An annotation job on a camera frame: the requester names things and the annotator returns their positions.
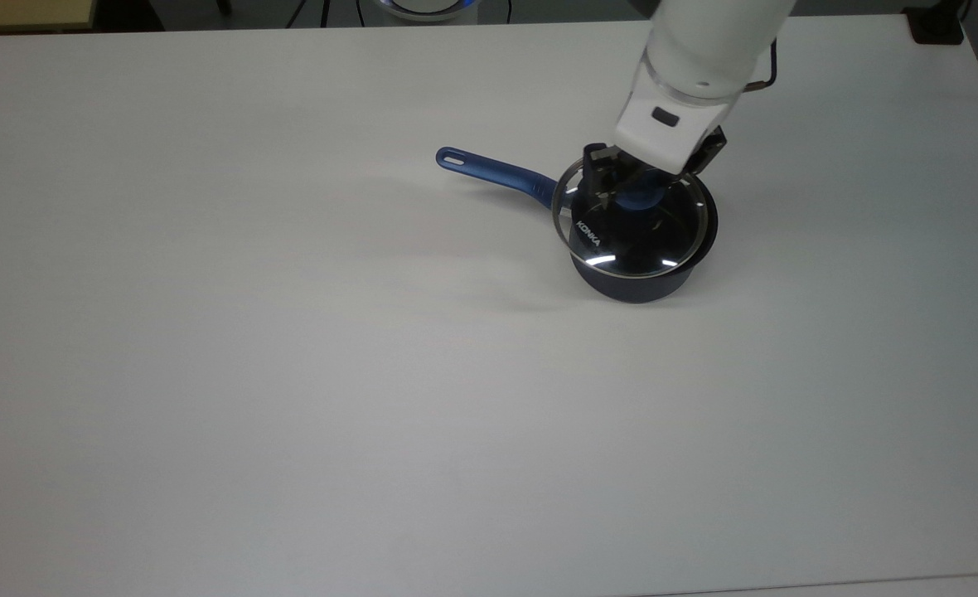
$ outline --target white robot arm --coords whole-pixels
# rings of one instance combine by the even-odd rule
[[[662,0],[614,143],[671,174],[728,116],[796,0]]]

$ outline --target blue handle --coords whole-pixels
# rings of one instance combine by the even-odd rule
[[[460,151],[457,148],[437,150],[437,163],[446,170],[524,192],[544,207],[552,208],[554,181],[544,174],[526,170],[525,167],[511,166],[510,163],[497,162],[496,159],[483,158],[481,155]]]

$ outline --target saucepan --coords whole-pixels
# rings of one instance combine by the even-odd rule
[[[555,181],[458,148],[437,152],[444,169],[524,192],[550,209],[574,267],[601,294],[649,303],[681,287],[717,235],[717,208],[706,186],[695,175],[652,169],[608,203],[583,184],[584,162]]]

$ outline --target black cable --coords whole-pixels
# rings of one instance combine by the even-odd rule
[[[299,12],[301,12],[301,8],[304,8],[304,3],[305,2],[306,2],[306,0],[301,0],[297,4],[297,8],[296,8],[295,11],[293,11],[293,15],[291,15],[291,20],[288,20],[287,27],[285,27],[285,29],[289,29],[292,26],[293,22],[295,22],[295,20],[297,20],[297,15],[298,15]]]
[[[771,87],[773,83],[777,82],[777,39],[773,38],[772,44],[769,46],[769,80],[766,80],[765,86]]]
[[[746,87],[743,87],[743,92],[746,94],[747,91],[761,91],[765,90],[766,87],[771,87],[773,83],[777,82],[777,41],[773,39],[772,45],[769,46],[769,79],[768,80],[755,80],[753,83],[747,83]]]

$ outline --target white table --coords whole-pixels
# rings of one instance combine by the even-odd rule
[[[0,37],[0,596],[977,574],[969,46],[789,20],[628,306],[433,152],[561,173],[646,32]]]

